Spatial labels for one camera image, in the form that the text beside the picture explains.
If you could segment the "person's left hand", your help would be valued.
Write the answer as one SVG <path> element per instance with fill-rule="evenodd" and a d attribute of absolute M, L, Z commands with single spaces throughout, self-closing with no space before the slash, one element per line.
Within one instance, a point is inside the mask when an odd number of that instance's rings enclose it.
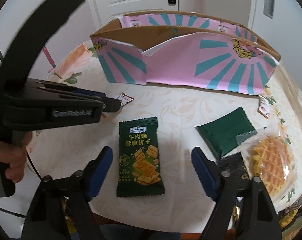
<path fill-rule="evenodd" d="M 6 169 L 6 178 L 15 184 L 24 177 L 25 164 L 27 161 L 26 146 L 31 142 L 32 132 L 27 132 L 22 140 L 22 146 L 9 145 L 0 141 L 0 162 L 9 164 Z"/>

